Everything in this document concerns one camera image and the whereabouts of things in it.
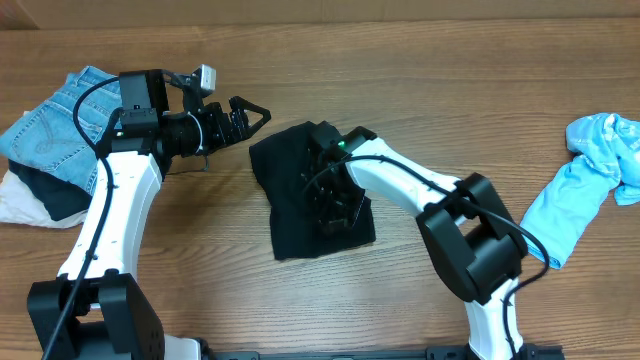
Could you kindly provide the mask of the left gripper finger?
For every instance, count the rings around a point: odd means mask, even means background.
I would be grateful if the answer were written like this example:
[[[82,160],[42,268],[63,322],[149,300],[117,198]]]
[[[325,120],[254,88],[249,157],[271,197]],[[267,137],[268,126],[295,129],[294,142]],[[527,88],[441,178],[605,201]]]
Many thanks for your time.
[[[232,117],[231,130],[227,137],[227,144],[233,145],[251,138],[260,129],[260,122],[251,124],[247,118]]]
[[[231,107],[231,122],[236,130],[259,131],[271,120],[271,113],[268,109],[251,103],[240,96],[230,98],[229,104]],[[251,123],[249,119],[250,113],[260,115],[260,119]]]

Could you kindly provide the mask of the black t-shirt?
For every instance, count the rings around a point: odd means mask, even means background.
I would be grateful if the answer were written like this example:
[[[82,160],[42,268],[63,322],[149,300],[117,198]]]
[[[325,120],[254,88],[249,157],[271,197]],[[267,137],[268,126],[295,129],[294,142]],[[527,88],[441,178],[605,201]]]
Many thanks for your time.
[[[295,125],[249,147],[252,170],[271,206],[269,225],[274,257],[288,259],[319,256],[372,244],[375,239],[371,200],[352,229],[328,235],[323,232],[310,192],[303,188],[310,178],[312,122]]]

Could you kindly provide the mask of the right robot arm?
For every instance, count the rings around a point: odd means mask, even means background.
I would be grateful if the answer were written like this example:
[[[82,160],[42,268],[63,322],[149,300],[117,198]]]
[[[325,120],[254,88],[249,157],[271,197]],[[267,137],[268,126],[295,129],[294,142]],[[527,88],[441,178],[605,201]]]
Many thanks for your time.
[[[322,122],[311,130],[309,154],[303,193],[324,233],[352,229],[366,192],[384,196],[415,218],[437,275],[464,302],[468,356],[525,357],[507,295],[519,284],[526,242],[487,178],[431,171],[364,127],[342,135]]]

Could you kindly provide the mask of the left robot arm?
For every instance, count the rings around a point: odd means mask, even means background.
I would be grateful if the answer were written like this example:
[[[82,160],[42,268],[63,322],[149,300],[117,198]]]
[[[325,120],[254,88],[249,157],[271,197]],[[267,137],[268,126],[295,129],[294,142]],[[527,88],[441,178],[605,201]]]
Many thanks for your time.
[[[27,309],[46,359],[208,359],[197,338],[168,335],[136,280],[150,207],[175,156],[206,156],[251,138],[270,112],[241,97],[165,115],[127,106],[97,143],[98,179],[58,275],[36,282]]]

